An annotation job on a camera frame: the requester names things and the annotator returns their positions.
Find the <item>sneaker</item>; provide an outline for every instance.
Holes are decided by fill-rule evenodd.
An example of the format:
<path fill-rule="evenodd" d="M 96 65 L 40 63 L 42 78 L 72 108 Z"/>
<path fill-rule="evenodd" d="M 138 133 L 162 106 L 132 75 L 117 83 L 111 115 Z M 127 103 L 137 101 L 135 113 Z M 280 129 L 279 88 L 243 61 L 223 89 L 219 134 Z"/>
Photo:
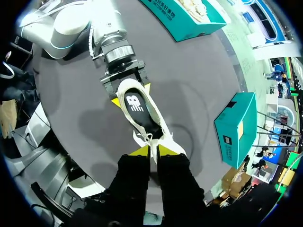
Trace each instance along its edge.
<path fill-rule="evenodd" d="M 164 118 L 142 84 L 135 79 L 125 79 L 119 85 L 117 96 L 125 117 L 138 132 L 133 134 L 135 141 L 141 147 L 146 144 L 151 147 L 156 163 L 159 144 L 177 154 L 186 154 L 173 140 Z"/>

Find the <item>round table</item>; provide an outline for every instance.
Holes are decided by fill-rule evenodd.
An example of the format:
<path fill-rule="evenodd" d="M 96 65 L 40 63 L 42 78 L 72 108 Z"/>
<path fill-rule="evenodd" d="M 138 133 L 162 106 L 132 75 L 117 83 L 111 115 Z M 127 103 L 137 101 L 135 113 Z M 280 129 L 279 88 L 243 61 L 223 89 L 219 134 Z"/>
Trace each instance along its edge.
<path fill-rule="evenodd" d="M 118 0 L 117 6 L 128 41 L 146 64 L 150 94 L 175 141 L 187 152 L 192 174 L 208 191 L 230 168 L 222 162 L 214 119 L 239 91 L 231 61 L 216 34 L 177 43 L 140 1 Z M 139 146 L 132 126 L 99 81 L 105 65 L 91 60 L 87 37 L 88 31 L 61 60 L 51 59 L 36 46 L 33 68 L 43 109 L 58 140 L 88 175 L 108 187 L 119 158 Z M 152 160 L 151 166 L 146 210 L 163 214 Z"/>

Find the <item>shoe lace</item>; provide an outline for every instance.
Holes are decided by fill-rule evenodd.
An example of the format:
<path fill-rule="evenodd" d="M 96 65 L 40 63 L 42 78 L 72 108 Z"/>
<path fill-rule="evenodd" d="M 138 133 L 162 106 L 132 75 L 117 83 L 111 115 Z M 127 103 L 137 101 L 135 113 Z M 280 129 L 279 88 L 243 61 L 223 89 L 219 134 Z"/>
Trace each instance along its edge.
<path fill-rule="evenodd" d="M 147 133 L 146 137 L 143 136 L 141 133 L 137 133 L 137 136 L 141 136 L 144 139 L 146 144 L 151 145 L 151 140 L 152 140 L 152 134 L 151 133 Z"/>

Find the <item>cable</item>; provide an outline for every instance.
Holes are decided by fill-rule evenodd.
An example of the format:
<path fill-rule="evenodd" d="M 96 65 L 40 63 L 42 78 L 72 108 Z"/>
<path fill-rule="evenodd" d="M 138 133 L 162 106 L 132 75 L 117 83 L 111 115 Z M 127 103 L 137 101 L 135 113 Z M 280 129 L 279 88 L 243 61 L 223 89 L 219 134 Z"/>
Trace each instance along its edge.
<path fill-rule="evenodd" d="M 26 138 L 24 138 L 23 136 L 21 136 L 19 133 L 15 132 L 15 131 L 12 131 L 11 133 L 15 133 L 17 135 L 19 135 L 22 139 L 24 139 L 30 146 L 32 146 L 34 149 L 37 149 L 36 147 L 34 147 L 32 144 L 30 144 L 30 142 L 27 141 Z"/>
<path fill-rule="evenodd" d="M 95 53 L 93 50 L 93 34 L 94 34 L 94 25 L 93 22 L 91 22 L 90 30 L 89 30 L 89 54 L 92 58 L 95 57 Z"/>
<path fill-rule="evenodd" d="M 76 201 L 76 199 L 75 200 L 73 200 L 73 199 L 74 199 L 74 197 L 71 198 L 71 202 L 70 202 L 70 204 L 67 207 L 67 209 L 69 209 L 69 210 L 71 210 L 72 204 Z"/>
<path fill-rule="evenodd" d="M 87 4 L 88 2 L 90 2 L 90 1 L 75 1 L 75 2 L 68 3 L 68 4 L 64 5 L 64 6 L 61 6 L 59 8 L 56 8 L 56 9 L 52 10 L 52 11 L 49 11 L 48 13 L 44 14 L 43 16 L 38 17 L 37 19 L 35 19 L 35 20 L 31 21 L 31 22 L 25 23 L 25 25 L 21 24 L 19 27 L 28 26 L 28 25 L 30 25 L 32 23 L 35 23 L 35 22 L 37 22 L 37 21 L 39 21 L 39 20 L 41 20 L 41 19 L 43 19 L 43 18 L 45 18 L 45 17 L 47 17 L 49 15 L 52 15 L 52 14 L 54 14 L 54 13 L 56 13 L 56 12 L 58 12 L 58 11 L 64 9 L 64 8 L 66 8 L 66 7 L 73 6 L 73 5 L 83 5 L 83 4 Z"/>
<path fill-rule="evenodd" d="M 55 217 L 54 217 L 53 213 L 52 213 L 47 207 L 41 206 L 41 205 L 39 205 L 39 204 L 33 204 L 33 205 L 30 206 L 30 208 L 32 208 L 32 209 L 33 209 L 34 207 L 40 207 L 40 208 L 43 208 L 43 209 L 48 210 L 48 211 L 51 213 L 51 216 L 52 216 L 52 218 L 53 218 L 53 227 L 55 226 L 55 224 L 56 224 Z"/>
<path fill-rule="evenodd" d="M 48 125 L 45 121 L 42 120 L 42 118 L 36 113 L 36 110 L 34 111 L 34 113 L 37 115 L 37 117 L 44 123 L 46 124 L 50 129 L 52 128 L 50 125 Z"/>

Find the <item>teal box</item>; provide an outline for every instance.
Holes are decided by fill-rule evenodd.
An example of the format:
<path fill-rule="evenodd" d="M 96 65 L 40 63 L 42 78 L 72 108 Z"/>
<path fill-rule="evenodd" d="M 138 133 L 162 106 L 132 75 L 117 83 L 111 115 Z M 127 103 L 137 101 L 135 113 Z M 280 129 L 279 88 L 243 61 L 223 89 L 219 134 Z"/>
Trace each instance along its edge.
<path fill-rule="evenodd" d="M 255 93 L 237 93 L 214 124 L 223 162 L 238 169 L 257 137 Z"/>
<path fill-rule="evenodd" d="M 210 23 L 195 20 L 178 0 L 140 1 L 156 15 L 177 42 L 209 35 L 226 25 L 223 17 L 207 0 L 202 0 L 202 3 L 206 6 Z"/>

